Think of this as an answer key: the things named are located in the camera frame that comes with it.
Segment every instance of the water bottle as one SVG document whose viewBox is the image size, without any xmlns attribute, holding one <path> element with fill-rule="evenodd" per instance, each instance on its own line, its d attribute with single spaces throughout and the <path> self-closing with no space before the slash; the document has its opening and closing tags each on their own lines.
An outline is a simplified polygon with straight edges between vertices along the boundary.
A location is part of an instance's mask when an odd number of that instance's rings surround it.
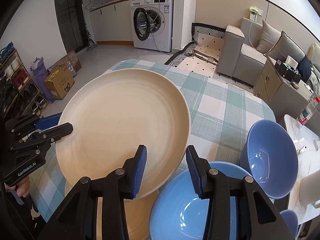
<svg viewBox="0 0 320 240">
<path fill-rule="evenodd" d="M 317 104 L 320 103 L 320 98 L 316 97 L 315 100 L 312 100 L 306 107 L 306 109 L 303 110 L 303 112 L 298 116 L 297 118 L 297 125 L 299 128 L 301 128 L 303 125 L 305 125 L 311 116 L 317 111 Z"/>
</svg>

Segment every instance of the black sliding door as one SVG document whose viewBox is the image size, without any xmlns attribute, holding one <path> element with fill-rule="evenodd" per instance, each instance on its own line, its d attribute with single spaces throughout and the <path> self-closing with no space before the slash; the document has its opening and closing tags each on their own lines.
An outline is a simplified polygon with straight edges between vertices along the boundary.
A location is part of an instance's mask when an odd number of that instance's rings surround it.
<svg viewBox="0 0 320 240">
<path fill-rule="evenodd" d="M 81 0 L 54 0 L 58 25 L 67 53 L 88 44 Z"/>
</svg>

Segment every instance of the light blue bowl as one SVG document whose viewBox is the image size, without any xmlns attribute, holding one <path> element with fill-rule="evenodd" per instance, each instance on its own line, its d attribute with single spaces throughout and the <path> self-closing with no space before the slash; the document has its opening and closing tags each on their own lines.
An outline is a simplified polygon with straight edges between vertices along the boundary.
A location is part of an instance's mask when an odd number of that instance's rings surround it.
<svg viewBox="0 0 320 240">
<path fill-rule="evenodd" d="M 225 175 L 242 179 L 250 175 L 241 167 L 226 162 L 210 162 Z M 189 170 L 174 177 L 153 204 L 149 231 L 152 240 L 202 239 L 207 220 L 209 200 L 201 200 L 193 189 Z M 230 198 L 230 240 L 236 240 L 236 200 Z"/>
<path fill-rule="evenodd" d="M 279 124 L 269 120 L 260 120 L 251 127 L 240 166 L 274 199 L 285 197 L 298 176 L 298 156 L 293 141 Z"/>
<path fill-rule="evenodd" d="M 299 227 L 297 214 L 293 210 L 286 209 L 281 211 L 280 215 L 282 216 L 283 220 L 287 224 L 293 236 L 296 237 L 298 233 L 298 227 Z"/>
</svg>

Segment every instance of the plaid tablecloth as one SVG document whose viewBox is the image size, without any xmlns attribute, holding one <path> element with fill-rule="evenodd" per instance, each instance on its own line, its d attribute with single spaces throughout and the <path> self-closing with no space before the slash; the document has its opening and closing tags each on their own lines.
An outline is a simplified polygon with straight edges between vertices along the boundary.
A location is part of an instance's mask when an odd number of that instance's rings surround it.
<svg viewBox="0 0 320 240">
<path fill-rule="evenodd" d="M 238 164 L 252 125 L 261 119 L 275 122 L 272 110 L 261 99 L 233 85 L 177 67 L 137 59 L 119 62 L 106 73 L 124 68 L 152 70 L 170 79 L 181 90 L 191 114 L 189 144 L 208 161 Z M 55 144 L 46 160 L 46 164 L 30 177 L 31 196 L 44 220 L 48 221 L 64 198 L 66 179 L 57 162 Z M 171 179 L 185 169 L 184 157 Z"/>
</svg>

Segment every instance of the metal screw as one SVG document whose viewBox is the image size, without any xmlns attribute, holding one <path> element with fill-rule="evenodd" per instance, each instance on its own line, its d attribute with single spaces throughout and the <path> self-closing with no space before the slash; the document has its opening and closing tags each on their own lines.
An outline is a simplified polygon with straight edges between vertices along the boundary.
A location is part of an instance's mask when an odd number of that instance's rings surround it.
<svg viewBox="0 0 320 240">
<path fill-rule="evenodd" d="M 117 175 L 122 175 L 122 174 L 124 174 L 124 169 L 117 169 L 117 170 L 116 170 L 116 174 L 117 174 Z"/>
<path fill-rule="evenodd" d="M 218 172 L 219 172 L 219 171 L 218 171 L 217 169 L 210 169 L 210 170 L 209 170 L 209 173 L 212 174 L 212 175 L 217 175 Z"/>
<path fill-rule="evenodd" d="M 89 181 L 89 178 L 88 178 L 88 177 L 82 177 L 82 178 L 80 179 L 80 182 L 81 182 L 82 184 L 86 184 L 88 181 Z"/>
<path fill-rule="evenodd" d="M 249 183 L 253 182 L 253 177 L 251 177 L 251 176 L 246 176 L 244 179 L 246 182 L 249 182 Z"/>
</svg>

